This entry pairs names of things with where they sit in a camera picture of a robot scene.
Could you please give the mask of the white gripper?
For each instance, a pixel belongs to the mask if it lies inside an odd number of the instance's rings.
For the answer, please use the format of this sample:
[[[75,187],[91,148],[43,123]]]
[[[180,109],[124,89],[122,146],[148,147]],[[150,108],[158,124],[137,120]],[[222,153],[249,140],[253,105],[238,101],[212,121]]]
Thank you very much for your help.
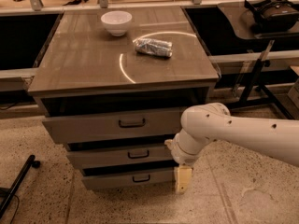
[[[214,138],[215,134],[211,132],[182,129],[173,140],[164,141],[164,144],[171,150],[174,161],[180,164],[174,169],[176,193],[183,194],[186,191],[192,179],[190,166],[194,166],[201,150]]]

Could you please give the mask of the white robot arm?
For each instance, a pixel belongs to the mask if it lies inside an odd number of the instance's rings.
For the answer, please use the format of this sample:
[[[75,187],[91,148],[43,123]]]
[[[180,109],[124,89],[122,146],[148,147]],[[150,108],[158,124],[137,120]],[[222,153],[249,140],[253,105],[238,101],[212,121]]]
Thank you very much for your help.
[[[299,166],[299,121],[292,119],[240,118],[221,103],[194,105],[180,117],[181,130],[164,141],[175,168],[175,189],[182,194],[192,179],[192,169],[201,150],[223,140]]]

